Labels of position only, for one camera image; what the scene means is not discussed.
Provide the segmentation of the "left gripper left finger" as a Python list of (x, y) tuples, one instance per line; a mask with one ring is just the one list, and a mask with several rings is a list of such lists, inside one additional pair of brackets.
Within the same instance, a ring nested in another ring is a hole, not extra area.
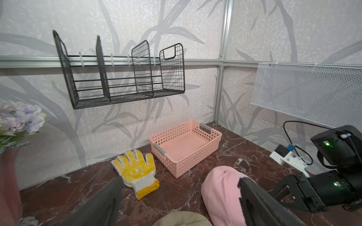
[(121, 178), (112, 179), (60, 225), (115, 226), (121, 208), (123, 188), (124, 183)]

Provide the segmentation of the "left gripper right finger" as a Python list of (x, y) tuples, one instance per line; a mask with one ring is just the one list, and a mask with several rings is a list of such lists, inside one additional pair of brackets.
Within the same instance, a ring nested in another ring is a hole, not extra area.
[(305, 223), (287, 211), (254, 180), (245, 177), (238, 182), (240, 205), (247, 226), (304, 226)]

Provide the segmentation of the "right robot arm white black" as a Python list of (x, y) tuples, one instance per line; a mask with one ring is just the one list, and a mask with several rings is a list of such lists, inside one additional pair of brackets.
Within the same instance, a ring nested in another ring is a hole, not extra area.
[(328, 172), (310, 175), (307, 164), (297, 154), (297, 145), (283, 145), (270, 157), (279, 165), (299, 171), (288, 175), (270, 192), (284, 207), (318, 213), (340, 205), (349, 212), (362, 207), (362, 134), (354, 126), (330, 129), (311, 138), (317, 159)]

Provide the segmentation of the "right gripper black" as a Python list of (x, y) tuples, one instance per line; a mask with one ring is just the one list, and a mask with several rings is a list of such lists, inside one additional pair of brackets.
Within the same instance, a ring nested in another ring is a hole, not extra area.
[(288, 175), (270, 195), (288, 209), (318, 213), (341, 205), (354, 212), (362, 208), (362, 171), (333, 170), (310, 178), (303, 173)]

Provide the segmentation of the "beige baseball cap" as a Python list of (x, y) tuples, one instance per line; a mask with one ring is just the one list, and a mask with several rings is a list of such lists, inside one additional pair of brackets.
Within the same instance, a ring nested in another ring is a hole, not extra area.
[(157, 220), (153, 226), (212, 226), (201, 214), (190, 211), (171, 212)]

